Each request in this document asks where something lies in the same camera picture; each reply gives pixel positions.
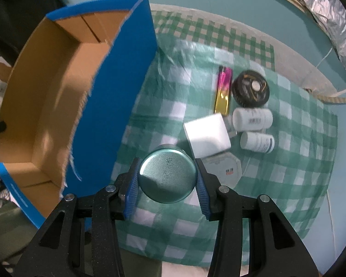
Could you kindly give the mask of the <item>green metal tin can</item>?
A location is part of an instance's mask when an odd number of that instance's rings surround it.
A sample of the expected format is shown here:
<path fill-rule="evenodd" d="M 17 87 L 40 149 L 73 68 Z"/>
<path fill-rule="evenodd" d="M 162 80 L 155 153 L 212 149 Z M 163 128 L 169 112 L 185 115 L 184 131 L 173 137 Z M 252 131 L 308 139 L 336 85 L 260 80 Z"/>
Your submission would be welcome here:
<path fill-rule="evenodd" d="M 172 204 L 187 198 L 197 182 L 194 161 L 181 148 L 160 145 L 142 161 L 138 183 L 144 194 L 155 202 Z"/>

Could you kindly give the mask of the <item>white square charger block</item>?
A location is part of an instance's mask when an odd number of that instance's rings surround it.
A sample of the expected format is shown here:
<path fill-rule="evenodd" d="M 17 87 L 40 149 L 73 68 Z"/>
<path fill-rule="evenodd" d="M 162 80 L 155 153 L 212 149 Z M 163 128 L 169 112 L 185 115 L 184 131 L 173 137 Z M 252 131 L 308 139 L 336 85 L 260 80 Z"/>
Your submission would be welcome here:
<path fill-rule="evenodd" d="M 184 132 L 194 158 L 206 158 L 231 148 L 231 140 L 220 113 L 184 123 Z"/>

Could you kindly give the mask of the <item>white pill bottle with barcode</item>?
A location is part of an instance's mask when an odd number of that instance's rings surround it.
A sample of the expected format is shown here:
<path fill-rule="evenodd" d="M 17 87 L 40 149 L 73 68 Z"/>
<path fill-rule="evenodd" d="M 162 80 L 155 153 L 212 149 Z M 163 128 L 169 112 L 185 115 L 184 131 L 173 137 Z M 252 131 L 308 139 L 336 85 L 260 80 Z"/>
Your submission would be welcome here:
<path fill-rule="evenodd" d="M 266 108 L 236 108 L 232 120 L 238 132 L 259 131 L 272 126 L 273 115 Z"/>

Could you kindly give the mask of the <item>blue cardboard box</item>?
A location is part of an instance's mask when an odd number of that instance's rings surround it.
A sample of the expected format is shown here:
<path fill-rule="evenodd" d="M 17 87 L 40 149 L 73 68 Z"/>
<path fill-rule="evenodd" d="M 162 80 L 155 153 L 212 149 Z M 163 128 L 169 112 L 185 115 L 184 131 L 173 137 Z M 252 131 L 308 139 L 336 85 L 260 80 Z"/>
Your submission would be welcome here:
<path fill-rule="evenodd" d="M 149 0 L 74 4 L 35 28 L 0 109 L 0 179 L 34 226 L 110 183 L 156 51 Z"/>

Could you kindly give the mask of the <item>white pill bottle blue label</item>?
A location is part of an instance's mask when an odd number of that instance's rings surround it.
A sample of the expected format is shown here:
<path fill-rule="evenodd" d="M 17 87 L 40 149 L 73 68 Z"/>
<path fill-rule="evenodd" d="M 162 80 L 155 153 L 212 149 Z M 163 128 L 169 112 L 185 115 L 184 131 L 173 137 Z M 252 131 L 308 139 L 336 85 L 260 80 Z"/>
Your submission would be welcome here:
<path fill-rule="evenodd" d="M 275 139 L 270 134 L 243 132 L 240 147 L 257 153 L 270 153 L 275 147 Z"/>

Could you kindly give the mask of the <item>pink gold lighter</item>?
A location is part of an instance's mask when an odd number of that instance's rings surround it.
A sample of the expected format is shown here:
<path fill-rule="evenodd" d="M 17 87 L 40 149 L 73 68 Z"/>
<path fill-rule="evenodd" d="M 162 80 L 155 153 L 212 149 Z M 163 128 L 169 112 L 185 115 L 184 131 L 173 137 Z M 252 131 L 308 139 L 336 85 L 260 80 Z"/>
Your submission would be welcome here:
<path fill-rule="evenodd" d="M 232 79 L 232 69 L 226 66 L 219 66 L 214 112 L 221 113 L 223 116 L 227 116 L 230 110 Z"/>

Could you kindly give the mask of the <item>black round cooling fan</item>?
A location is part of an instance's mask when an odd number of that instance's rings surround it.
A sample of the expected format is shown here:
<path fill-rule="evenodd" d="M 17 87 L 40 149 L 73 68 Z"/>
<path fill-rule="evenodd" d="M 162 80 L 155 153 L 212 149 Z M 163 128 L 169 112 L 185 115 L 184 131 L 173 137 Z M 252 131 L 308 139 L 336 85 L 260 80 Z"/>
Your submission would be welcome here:
<path fill-rule="evenodd" d="M 263 107 L 270 97 L 268 82 L 253 70 L 241 72 L 233 81 L 231 91 L 237 104 L 244 108 Z"/>

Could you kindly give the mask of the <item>green checkered tablecloth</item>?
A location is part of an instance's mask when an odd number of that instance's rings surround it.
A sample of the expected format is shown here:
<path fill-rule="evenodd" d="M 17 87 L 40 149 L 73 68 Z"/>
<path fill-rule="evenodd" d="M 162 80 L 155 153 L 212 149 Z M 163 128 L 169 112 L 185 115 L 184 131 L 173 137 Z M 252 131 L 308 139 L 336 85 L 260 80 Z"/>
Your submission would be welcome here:
<path fill-rule="evenodd" d="M 268 194 L 304 238 L 319 213 L 329 186 L 337 148 L 337 116 L 330 107 L 277 74 L 274 48 L 218 15 L 152 4 L 158 52 L 140 90 L 122 138 L 112 179 L 160 145 L 192 154 L 183 123 L 213 113 L 220 64 L 261 73 L 270 85 L 273 114 L 269 154 L 240 148 L 231 114 L 229 150 L 242 165 L 234 189 L 246 196 Z M 131 219 L 117 224 L 122 248 L 161 261 L 209 266 L 217 223 L 202 215 L 196 191 L 164 205 L 141 191 Z"/>

